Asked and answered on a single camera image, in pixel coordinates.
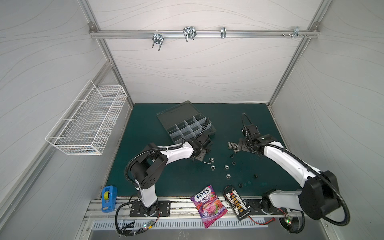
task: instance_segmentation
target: fox's candy packet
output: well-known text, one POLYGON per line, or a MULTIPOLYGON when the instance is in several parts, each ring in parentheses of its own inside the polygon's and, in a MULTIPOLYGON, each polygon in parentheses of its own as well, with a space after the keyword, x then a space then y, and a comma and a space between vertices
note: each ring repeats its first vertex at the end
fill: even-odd
POLYGON ((201 192, 191 197, 203 220, 205 228, 208 228, 216 219, 227 213, 227 209, 217 198, 212 185, 204 188, 201 192))

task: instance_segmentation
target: table surface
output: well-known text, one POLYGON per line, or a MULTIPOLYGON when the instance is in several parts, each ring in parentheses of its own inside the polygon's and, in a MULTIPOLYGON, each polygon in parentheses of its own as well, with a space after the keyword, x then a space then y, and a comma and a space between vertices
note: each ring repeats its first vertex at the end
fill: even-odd
MULTIPOLYGON (((124 168, 129 160, 149 143, 158 146, 172 145, 167 131, 163 128, 156 114, 176 104, 135 104, 125 129, 118 153, 111 168, 107 186, 118 189, 119 197, 129 197, 136 190, 124 177, 124 168)), ((249 152, 234 154, 228 149, 228 142, 238 143, 243 137, 241 114, 247 113, 252 122, 258 126, 262 135, 270 134, 283 145, 283 140, 266 104, 194 104, 206 117, 209 117, 216 133, 211 152, 204 160, 214 158, 216 169, 209 164, 191 159, 181 159, 167 165, 156 185, 158 196, 191 197, 208 185, 212 185, 218 195, 227 185, 234 185, 242 196, 260 196, 270 189, 293 191, 300 189, 294 178, 277 163, 267 157, 259 159, 249 152)))

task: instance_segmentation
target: white wall panel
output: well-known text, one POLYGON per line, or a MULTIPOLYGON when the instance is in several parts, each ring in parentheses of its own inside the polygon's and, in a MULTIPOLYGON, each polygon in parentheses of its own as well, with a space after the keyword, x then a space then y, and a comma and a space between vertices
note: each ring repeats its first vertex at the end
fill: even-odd
POLYGON ((307 28, 320 0, 89 0, 102 30, 307 28))
POLYGON ((100 197, 102 185, 125 129, 128 111, 130 109, 126 102, 103 155, 67 156, 59 150, 55 152, 0 233, 1 240, 75 238, 90 200, 100 197))
POLYGON ((268 102, 298 39, 107 40, 135 103, 268 102))
POLYGON ((0 202, 106 59, 76 0, 0 2, 0 202))
POLYGON ((384 2, 335 0, 320 31, 272 110, 289 149, 337 176, 351 211, 338 237, 382 239, 384 2))

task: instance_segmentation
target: wire mesh basket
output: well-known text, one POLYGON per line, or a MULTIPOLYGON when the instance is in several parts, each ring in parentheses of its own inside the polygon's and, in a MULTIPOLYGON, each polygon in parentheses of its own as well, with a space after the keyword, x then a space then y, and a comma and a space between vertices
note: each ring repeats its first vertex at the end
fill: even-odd
POLYGON ((65 118, 66 112, 45 138, 67 155, 101 155, 127 98, 122 86, 92 86, 84 87, 84 99, 67 110, 75 109, 73 114, 65 118))

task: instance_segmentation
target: aluminum rail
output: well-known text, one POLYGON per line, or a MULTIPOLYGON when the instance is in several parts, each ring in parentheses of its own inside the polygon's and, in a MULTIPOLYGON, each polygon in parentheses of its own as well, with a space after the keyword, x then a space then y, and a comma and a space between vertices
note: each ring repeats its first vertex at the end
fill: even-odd
MULTIPOLYGON (((153 34, 161 34, 164 38, 185 38, 182 30, 154 31, 96 31, 91 32, 92 38, 150 38, 153 34)), ((293 30, 226 30, 225 38, 291 38, 293 30)), ((318 31, 299 30, 304 38, 317 38, 318 31)), ((195 38, 222 38, 220 30, 196 30, 195 38)))

